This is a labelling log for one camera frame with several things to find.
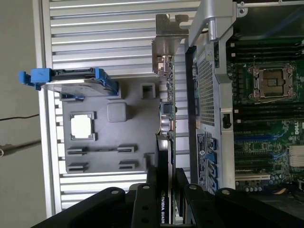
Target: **metal bracket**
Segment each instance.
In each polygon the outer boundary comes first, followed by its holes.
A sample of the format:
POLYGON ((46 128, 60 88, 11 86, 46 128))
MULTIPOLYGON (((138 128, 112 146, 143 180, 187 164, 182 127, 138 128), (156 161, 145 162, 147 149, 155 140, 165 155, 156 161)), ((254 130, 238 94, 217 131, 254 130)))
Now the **metal bracket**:
POLYGON ((233 0, 201 1, 191 24, 188 46, 195 45, 203 29, 208 28, 209 40, 220 39, 237 18, 237 3, 233 0))
POLYGON ((189 34, 188 29, 181 29, 180 23, 187 22, 188 15, 175 15, 175 21, 170 21, 169 14, 156 15, 156 38, 152 41, 153 72, 164 71, 163 56, 174 56, 181 40, 189 34))
POLYGON ((237 9, 237 18, 243 18, 248 14, 248 8, 237 9))
POLYGON ((205 45, 206 61, 214 61, 214 43, 210 42, 205 45))
POLYGON ((293 6, 293 5, 304 5, 303 0, 273 0, 270 2, 250 2, 245 3, 241 1, 237 4, 237 8, 251 8, 251 7, 270 7, 270 6, 293 6))

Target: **wire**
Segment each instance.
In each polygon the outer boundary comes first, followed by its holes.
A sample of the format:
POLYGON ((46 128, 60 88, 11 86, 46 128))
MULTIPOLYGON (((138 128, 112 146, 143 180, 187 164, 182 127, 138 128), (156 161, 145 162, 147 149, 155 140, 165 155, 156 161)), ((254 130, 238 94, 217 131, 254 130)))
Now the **wire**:
POLYGON ((15 116, 15 117, 9 117, 9 118, 0 119, 0 121, 14 120, 14 119, 29 119, 29 118, 33 118, 33 117, 36 117, 36 116, 39 116, 39 114, 30 115, 30 116, 15 116))
POLYGON ((162 125, 161 124, 162 124, 162 118, 160 117, 160 128, 159 128, 157 134, 161 134, 161 131, 162 131, 162 125))
POLYGON ((281 138, 286 132, 283 132, 282 134, 277 134, 277 135, 274 135, 274 138, 281 138))
POLYGON ((294 199, 296 199, 299 202, 304 202, 304 197, 302 195, 300 195, 302 192, 298 189, 297 186, 294 186, 293 184, 285 184, 285 183, 281 183, 281 186, 283 188, 286 188, 290 194, 294 197, 294 199))
POLYGON ((283 189, 281 189, 281 190, 279 190, 279 191, 276 191, 276 192, 273 192, 273 194, 275 194, 275 195, 281 195, 281 194, 283 194, 284 192, 286 192, 286 188, 283 188, 283 189))
POLYGON ((275 102, 275 101, 280 101, 280 100, 284 100, 286 99, 286 97, 283 97, 283 98, 279 98, 279 99, 276 99, 276 100, 271 100, 271 101, 266 101, 266 102, 256 102, 255 105, 259 105, 259 104, 267 104, 267 103, 271 103, 271 102, 275 102))
POLYGON ((277 32, 283 30, 285 27, 287 27, 289 24, 297 20, 298 18, 302 17, 304 15, 303 7, 299 8, 295 12, 293 12, 291 15, 286 17, 283 21, 281 21, 276 27, 268 31, 266 34, 264 34, 261 38, 266 39, 269 38, 272 35, 275 35, 277 32))
POLYGON ((287 155, 287 150, 281 154, 272 154, 273 159, 279 159, 287 155))

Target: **dell logo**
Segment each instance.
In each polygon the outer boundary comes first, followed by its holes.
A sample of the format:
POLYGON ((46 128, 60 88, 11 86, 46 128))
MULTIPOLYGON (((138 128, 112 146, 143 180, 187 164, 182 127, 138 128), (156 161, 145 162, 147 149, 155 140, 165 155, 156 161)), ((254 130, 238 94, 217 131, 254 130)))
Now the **dell logo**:
POLYGON ((299 122, 295 122, 295 125, 294 125, 294 134, 295 135, 299 134, 299 122))

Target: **heatsink fins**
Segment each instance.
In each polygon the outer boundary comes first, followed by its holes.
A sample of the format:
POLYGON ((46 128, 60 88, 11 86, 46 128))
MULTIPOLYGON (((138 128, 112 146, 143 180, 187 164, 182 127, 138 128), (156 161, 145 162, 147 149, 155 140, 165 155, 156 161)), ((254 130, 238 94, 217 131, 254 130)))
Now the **heatsink fins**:
POLYGON ((304 167, 304 145, 289 147, 289 162, 292 167, 304 167))

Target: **motherboard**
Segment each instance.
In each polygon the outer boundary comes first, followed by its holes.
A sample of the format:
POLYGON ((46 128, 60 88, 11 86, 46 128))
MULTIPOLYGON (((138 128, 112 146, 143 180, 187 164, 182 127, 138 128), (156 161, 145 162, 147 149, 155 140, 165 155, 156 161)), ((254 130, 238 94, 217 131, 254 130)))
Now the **motherboard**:
POLYGON ((227 43, 237 190, 280 190, 292 182, 302 187, 303 51, 302 38, 227 43))

